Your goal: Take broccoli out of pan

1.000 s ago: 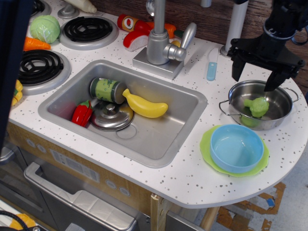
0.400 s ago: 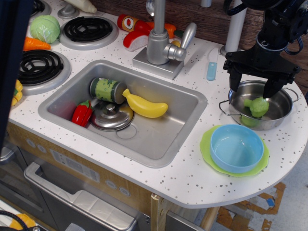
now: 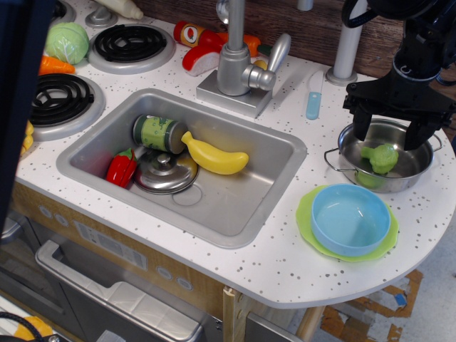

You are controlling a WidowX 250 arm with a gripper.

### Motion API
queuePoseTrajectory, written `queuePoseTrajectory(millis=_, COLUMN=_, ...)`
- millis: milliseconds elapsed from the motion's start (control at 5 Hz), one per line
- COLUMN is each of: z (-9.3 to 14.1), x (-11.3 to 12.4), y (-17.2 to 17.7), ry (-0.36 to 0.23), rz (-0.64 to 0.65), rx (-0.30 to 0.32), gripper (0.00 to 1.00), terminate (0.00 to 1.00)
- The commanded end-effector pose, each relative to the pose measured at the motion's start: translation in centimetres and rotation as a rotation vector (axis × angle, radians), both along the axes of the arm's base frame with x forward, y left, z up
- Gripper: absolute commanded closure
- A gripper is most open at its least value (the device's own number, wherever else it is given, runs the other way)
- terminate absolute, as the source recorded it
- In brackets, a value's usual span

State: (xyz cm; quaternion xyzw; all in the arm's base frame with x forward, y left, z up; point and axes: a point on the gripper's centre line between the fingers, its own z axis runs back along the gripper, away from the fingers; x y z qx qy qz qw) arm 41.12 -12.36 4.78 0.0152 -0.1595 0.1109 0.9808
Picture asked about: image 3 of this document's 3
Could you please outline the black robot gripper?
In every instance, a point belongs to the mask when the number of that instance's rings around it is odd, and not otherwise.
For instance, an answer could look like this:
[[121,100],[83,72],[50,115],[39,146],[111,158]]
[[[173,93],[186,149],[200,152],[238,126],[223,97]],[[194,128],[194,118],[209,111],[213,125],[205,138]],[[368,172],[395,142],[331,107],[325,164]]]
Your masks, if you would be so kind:
[[364,141],[373,115],[409,122],[405,150],[426,143],[436,130],[447,127],[455,115],[455,101],[430,87],[429,81],[405,77],[396,69],[374,81],[346,87],[343,107],[353,114],[353,134]]

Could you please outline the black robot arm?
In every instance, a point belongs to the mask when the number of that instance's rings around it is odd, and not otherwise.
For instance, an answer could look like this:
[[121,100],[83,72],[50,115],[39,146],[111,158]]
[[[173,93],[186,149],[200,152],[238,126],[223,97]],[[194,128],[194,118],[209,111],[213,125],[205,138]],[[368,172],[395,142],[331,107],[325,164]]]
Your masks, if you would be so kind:
[[455,101],[430,87],[455,62],[455,2],[369,1],[369,9],[353,17],[355,5],[343,5],[345,27],[354,29],[381,16],[402,21],[403,37],[387,75],[347,86],[343,107],[353,115],[353,134],[365,140],[374,115],[406,120],[403,147],[414,150],[450,125],[455,114]]

